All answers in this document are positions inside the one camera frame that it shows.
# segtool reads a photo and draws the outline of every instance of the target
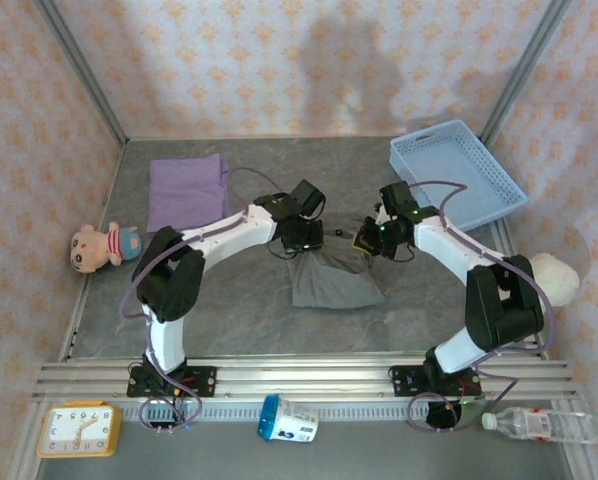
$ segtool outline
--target stuffed toy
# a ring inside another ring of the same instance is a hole
[[[108,233],[97,232],[92,225],[84,225],[70,242],[70,263],[79,273],[92,273],[110,262],[121,265],[141,253],[141,239],[137,227],[119,228],[110,222]]]
[[[549,253],[538,253],[530,259],[535,281],[546,293],[553,307],[568,305],[579,289],[579,275],[566,263]],[[546,307],[541,302],[541,311]]]

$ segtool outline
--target purple cloth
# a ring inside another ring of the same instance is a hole
[[[203,227],[230,215],[228,164],[219,154],[150,162],[148,233],[166,225]]]

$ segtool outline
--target alarm clock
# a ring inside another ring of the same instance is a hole
[[[41,458],[107,457],[117,448],[123,412],[104,402],[71,402],[48,411]]]

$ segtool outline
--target plastic bottle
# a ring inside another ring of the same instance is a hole
[[[484,413],[481,423],[486,430],[497,430],[520,440],[587,444],[597,442],[593,417],[586,413],[511,407],[496,415]]]

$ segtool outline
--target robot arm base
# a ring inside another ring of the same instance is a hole
[[[152,362],[143,354],[141,364],[132,366],[130,369],[130,381],[126,395],[129,398],[137,397],[173,397],[175,387],[167,382],[155,369]],[[173,380],[182,383],[196,392],[200,397],[212,397],[215,393],[217,378],[216,367],[203,366],[195,367],[187,365],[184,361],[175,370],[168,374]],[[188,395],[186,392],[179,392],[179,395]]]
[[[445,373],[437,362],[434,348],[426,353],[423,365],[395,365],[389,375],[396,397],[414,397],[424,392],[444,397],[475,397],[483,393],[479,376],[471,368]]]

